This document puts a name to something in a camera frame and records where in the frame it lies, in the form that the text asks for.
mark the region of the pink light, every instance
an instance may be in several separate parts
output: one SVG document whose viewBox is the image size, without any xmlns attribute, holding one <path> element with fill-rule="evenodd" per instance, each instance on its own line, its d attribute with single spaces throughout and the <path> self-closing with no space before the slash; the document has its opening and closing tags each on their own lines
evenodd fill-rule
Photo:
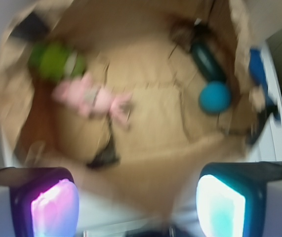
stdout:
<svg viewBox="0 0 282 237">
<path fill-rule="evenodd" d="M 79 215 L 79 195 L 74 183 L 59 181 L 31 203 L 35 237 L 74 236 Z"/>
</svg>

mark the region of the green toy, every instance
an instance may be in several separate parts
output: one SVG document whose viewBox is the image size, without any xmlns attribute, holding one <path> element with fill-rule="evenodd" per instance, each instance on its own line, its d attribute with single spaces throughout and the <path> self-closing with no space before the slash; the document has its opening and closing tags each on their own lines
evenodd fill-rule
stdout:
<svg viewBox="0 0 282 237">
<path fill-rule="evenodd" d="M 43 79 L 54 83 L 64 77 L 82 76 L 86 70 L 86 61 L 82 55 L 57 42 L 36 43 L 28 64 Z"/>
</svg>

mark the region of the cyan light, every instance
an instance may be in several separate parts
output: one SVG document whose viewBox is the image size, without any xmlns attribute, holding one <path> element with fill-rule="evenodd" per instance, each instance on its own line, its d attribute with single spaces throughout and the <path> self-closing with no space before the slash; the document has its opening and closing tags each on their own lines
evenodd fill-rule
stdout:
<svg viewBox="0 0 282 237">
<path fill-rule="evenodd" d="M 199 222 L 207 237 L 243 236 L 243 195 L 208 174 L 198 182 L 196 203 Z"/>
<path fill-rule="evenodd" d="M 79 215 L 79 195 L 73 182 L 63 179 L 31 203 L 35 237 L 74 236 Z"/>
</svg>

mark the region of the pink plush toy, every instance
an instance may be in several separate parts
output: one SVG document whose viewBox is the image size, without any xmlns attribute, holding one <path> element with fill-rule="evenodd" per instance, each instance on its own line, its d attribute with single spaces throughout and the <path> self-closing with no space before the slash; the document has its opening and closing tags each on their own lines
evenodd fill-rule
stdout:
<svg viewBox="0 0 282 237">
<path fill-rule="evenodd" d="M 79 115 L 89 117 L 90 114 L 110 117 L 128 128 L 128 115 L 124 108 L 131 100 L 132 94 L 113 95 L 110 90 L 94 85 L 90 73 L 85 73 L 83 78 L 64 80 L 53 90 L 52 97 L 59 103 L 66 104 Z"/>
</svg>

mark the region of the brown paper bag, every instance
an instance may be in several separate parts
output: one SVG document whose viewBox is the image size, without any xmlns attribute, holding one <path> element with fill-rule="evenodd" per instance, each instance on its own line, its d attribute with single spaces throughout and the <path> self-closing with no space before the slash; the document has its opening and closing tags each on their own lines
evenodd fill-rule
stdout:
<svg viewBox="0 0 282 237">
<path fill-rule="evenodd" d="M 28 71 L 31 45 L 8 37 L 32 10 L 52 28 L 46 40 L 83 52 L 95 80 L 113 92 L 133 93 L 129 131 L 106 117 L 80 118 L 51 100 L 52 86 Z M 169 37 L 175 23 L 193 25 L 197 18 L 216 36 L 209 46 L 234 94 L 220 116 L 200 110 L 206 82 Z M 3 35 L 0 129 L 26 165 L 64 166 L 79 188 L 168 217 L 182 188 L 206 163 L 244 156 L 245 134 L 256 123 L 248 100 L 248 27 L 242 0 L 40 0 Z M 241 135 L 222 132 L 232 128 Z M 120 164 L 88 169 L 84 164 L 111 134 Z"/>
</svg>

